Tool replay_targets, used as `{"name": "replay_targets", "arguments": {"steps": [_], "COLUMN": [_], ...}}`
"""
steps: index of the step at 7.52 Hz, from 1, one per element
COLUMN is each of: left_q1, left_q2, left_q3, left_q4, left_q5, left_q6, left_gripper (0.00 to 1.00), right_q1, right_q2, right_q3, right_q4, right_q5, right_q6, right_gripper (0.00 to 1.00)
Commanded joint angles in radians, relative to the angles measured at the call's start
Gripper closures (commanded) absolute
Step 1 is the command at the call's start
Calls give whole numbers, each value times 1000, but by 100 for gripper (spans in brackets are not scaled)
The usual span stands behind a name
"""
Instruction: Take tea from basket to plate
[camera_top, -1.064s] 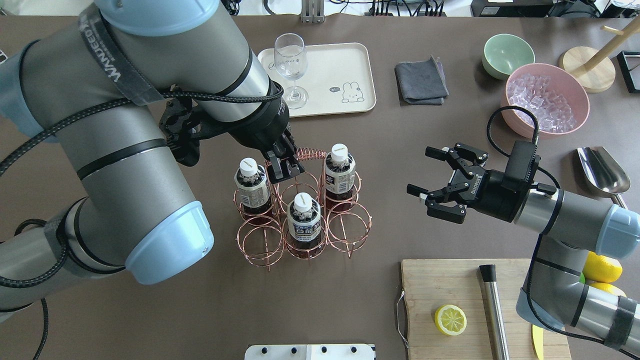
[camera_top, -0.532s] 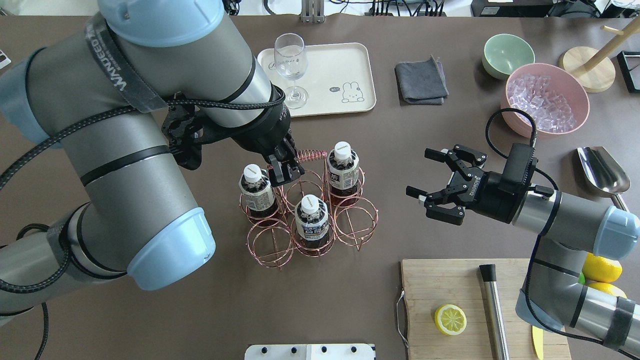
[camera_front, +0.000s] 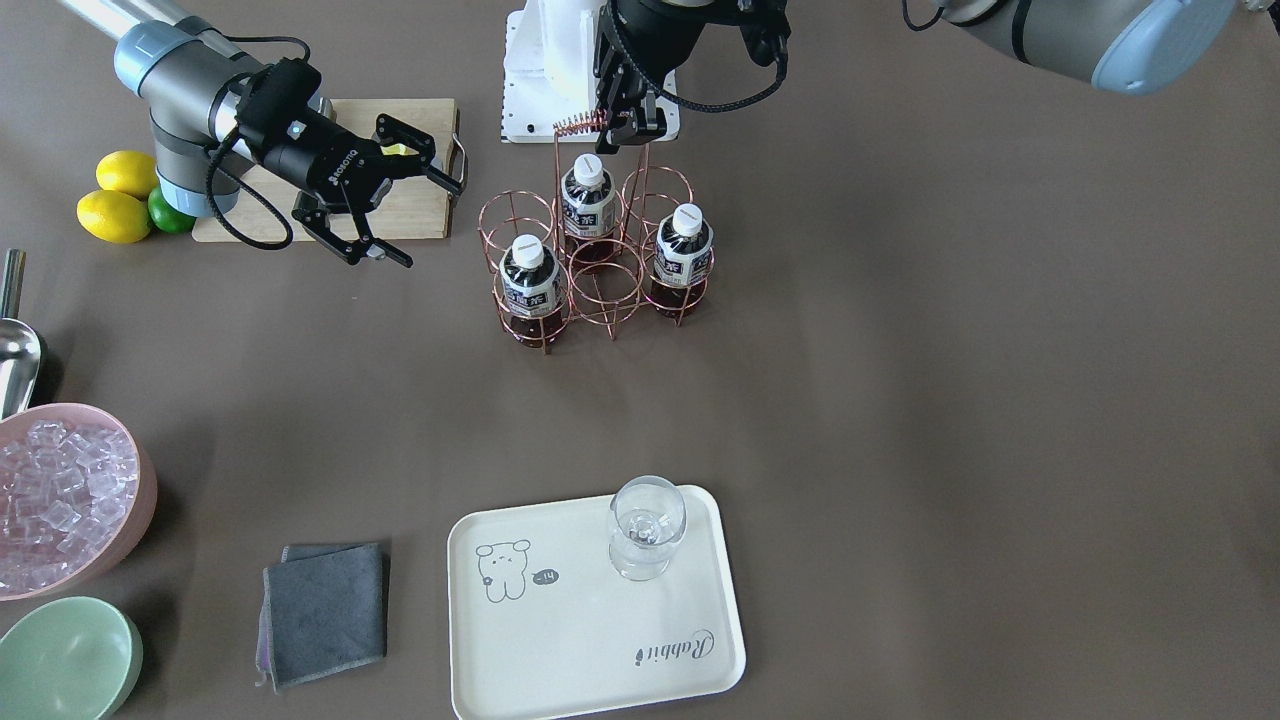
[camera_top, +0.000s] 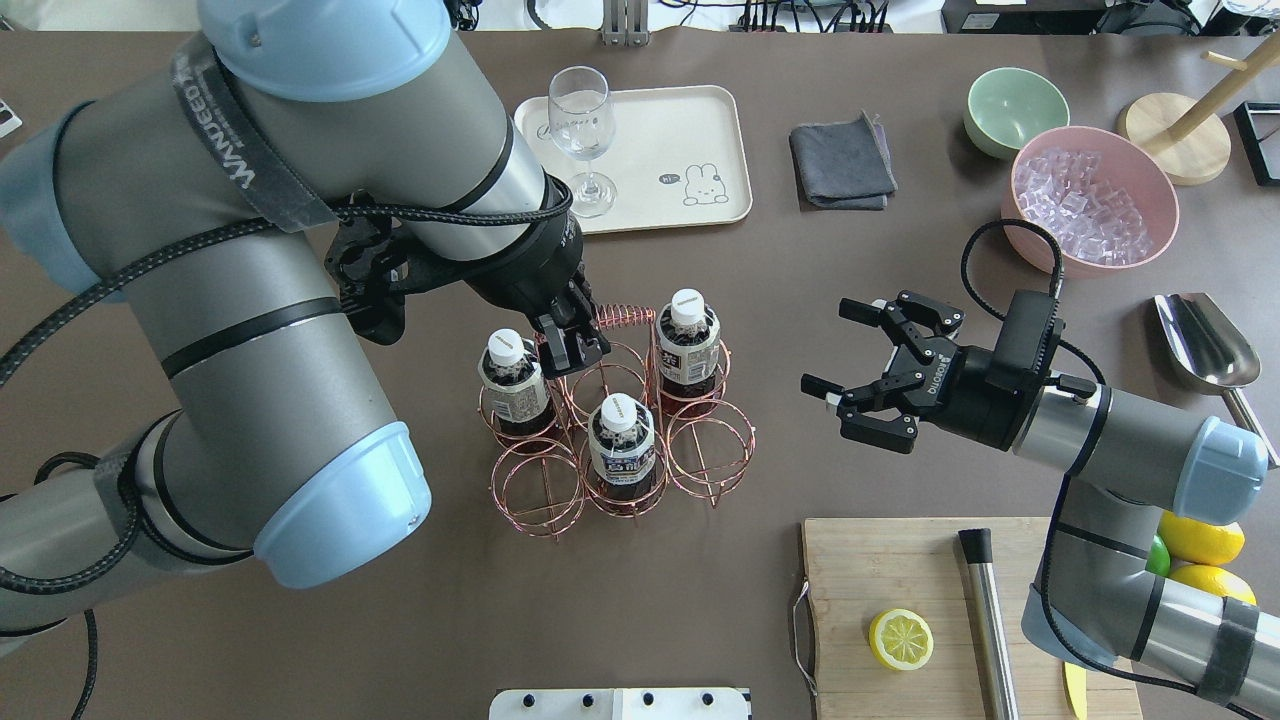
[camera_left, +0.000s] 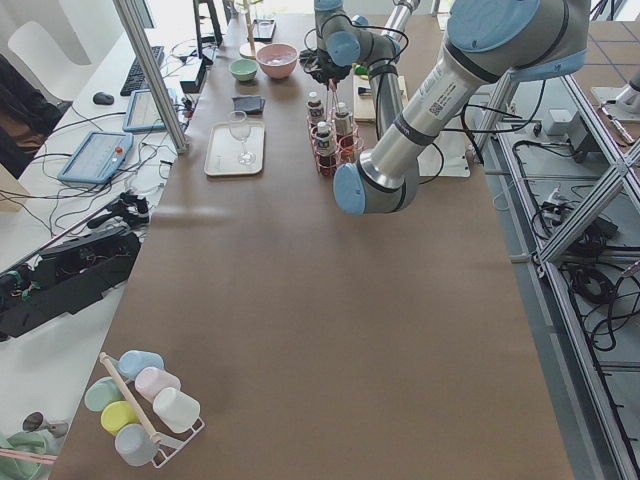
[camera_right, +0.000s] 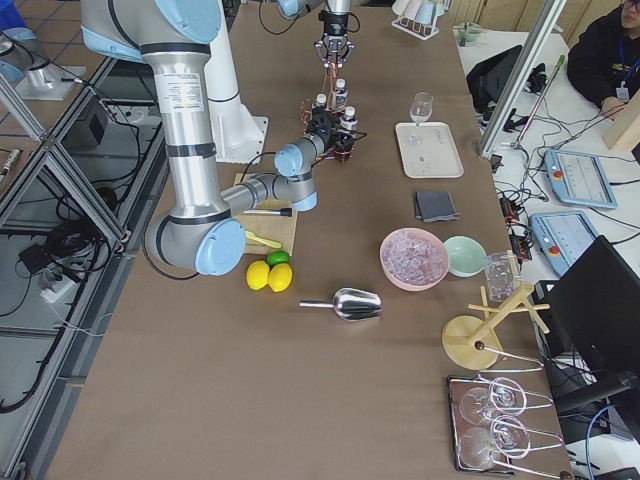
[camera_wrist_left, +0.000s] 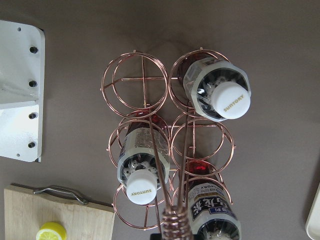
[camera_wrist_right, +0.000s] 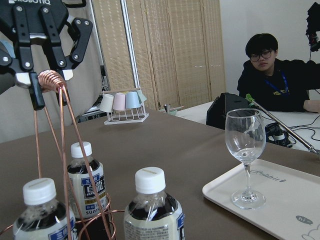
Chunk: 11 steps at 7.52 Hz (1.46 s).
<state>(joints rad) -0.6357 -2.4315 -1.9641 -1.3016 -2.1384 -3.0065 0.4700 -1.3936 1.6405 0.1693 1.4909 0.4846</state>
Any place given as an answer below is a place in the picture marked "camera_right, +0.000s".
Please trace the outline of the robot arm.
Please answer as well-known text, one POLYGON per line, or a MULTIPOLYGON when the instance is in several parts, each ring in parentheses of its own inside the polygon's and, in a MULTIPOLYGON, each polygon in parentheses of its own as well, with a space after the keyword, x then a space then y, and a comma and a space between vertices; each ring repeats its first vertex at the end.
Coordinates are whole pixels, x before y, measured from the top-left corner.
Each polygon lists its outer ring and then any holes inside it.
POLYGON ((360 138, 333 107, 315 107, 303 135, 275 154, 273 172, 222 189, 218 162, 246 156, 267 125, 241 102, 222 3, 85 1, 81 28, 90 50, 153 71, 176 203, 149 223, 145 246, 168 265, 230 272, 245 251, 239 216, 269 199, 314 208, 315 161, 360 138))
POLYGON ((350 33, 356 33, 360 29, 357 16, 351 12, 351 2, 330 0, 281 0, 276 1, 278 11, 283 19, 291 23, 280 31, 269 29, 262 20, 262 5, 260 2, 258 19, 262 28, 269 34, 278 36, 290 30, 294 24, 305 17, 318 11, 318 20, 322 23, 321 37, 313 43, 326 73, 336 76, 352 55, 355 45, 349 40, 350 33))

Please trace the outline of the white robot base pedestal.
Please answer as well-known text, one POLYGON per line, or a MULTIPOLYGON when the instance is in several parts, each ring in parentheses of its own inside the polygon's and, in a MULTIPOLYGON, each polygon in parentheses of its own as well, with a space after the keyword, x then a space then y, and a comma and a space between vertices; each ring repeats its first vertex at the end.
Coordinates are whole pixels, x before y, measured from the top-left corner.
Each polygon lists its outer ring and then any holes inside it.
POLYGON ((219 33, 210 43, 205 66, 211 130, 218 162, 248 164, 263 151, 269 120, 254 116, 241 100, 231 52, 223 3, 219 33))

